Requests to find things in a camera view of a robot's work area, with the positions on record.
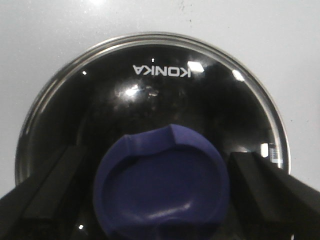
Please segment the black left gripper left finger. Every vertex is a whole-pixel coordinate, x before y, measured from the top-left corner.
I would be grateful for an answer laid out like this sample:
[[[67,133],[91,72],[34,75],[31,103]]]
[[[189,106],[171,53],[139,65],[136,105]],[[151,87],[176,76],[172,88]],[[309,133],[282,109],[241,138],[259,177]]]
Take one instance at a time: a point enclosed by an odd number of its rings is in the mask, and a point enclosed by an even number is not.
[[[68,240],[88,191],[87,150],[59,149],[0,200],[2,240]]]

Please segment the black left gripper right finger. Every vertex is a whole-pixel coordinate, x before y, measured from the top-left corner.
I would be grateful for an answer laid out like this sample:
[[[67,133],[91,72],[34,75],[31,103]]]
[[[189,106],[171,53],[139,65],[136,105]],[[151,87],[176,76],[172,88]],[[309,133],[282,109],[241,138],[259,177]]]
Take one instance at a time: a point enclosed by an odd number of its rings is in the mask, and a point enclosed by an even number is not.
[[[318,240],[320,193],[252,152],[228,160],[232,203],[246,240]]]

